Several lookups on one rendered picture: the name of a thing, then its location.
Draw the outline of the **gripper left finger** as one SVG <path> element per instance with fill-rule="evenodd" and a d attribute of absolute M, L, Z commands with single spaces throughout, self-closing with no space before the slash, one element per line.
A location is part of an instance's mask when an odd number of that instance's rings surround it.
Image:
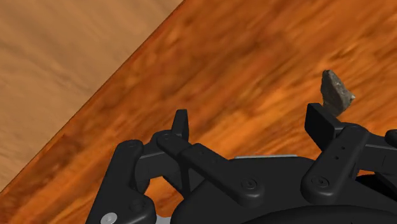
<path fill-rule="evenodd" d="M 242 168 L 202 144 L 188 141 L 188 115 L 176 111 L 171 130 L 157 132 L 148 146 L 168 155 L 179 167 L 181 193 L 192 192 L 189 171 L 195 171 L 243 207 L 258 207 L 265 198 L 264 184 Z M 145 145 L 139 140 L 120 143 L 85 224 L 162 224 L 151 198 L 137 182 L 136 167 Z"/>

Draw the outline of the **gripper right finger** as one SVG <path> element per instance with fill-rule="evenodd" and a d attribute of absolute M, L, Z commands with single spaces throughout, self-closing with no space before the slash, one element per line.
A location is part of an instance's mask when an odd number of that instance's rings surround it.
<path fill-rule="evenodd" d="M 397 129 L 384 136 L 366 128 L 341 122 L 319 103 L 307 105 L 305 131 L 321 150 L 303 176 L 304 196 L 337 196 L 358 171 L 397 176 Z"/>

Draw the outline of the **grey rock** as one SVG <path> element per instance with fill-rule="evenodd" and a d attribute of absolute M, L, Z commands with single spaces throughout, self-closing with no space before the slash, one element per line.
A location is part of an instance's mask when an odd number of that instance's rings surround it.
<path fill-rule="evenodd" d="M 340 116 L 356 98 L 332 70 L 322 72 L 320 91 L 323 107 L 335 117 Z"/>

